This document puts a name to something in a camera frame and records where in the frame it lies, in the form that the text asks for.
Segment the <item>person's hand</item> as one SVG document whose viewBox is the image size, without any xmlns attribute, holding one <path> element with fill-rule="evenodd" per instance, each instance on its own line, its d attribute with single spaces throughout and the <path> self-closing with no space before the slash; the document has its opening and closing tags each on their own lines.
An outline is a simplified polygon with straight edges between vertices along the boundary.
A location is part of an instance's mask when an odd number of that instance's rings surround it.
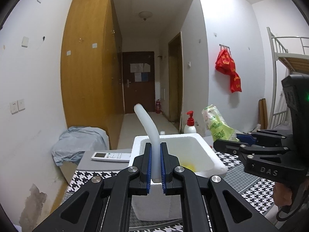
<svg viewBox="0 0 309 232">
<path fill-rule="evenodd" d="M 292 204 L 292 191 L 282 183 L 275 183 L 273 200 L 278 207 L 290 206 Z"/>
</svg>

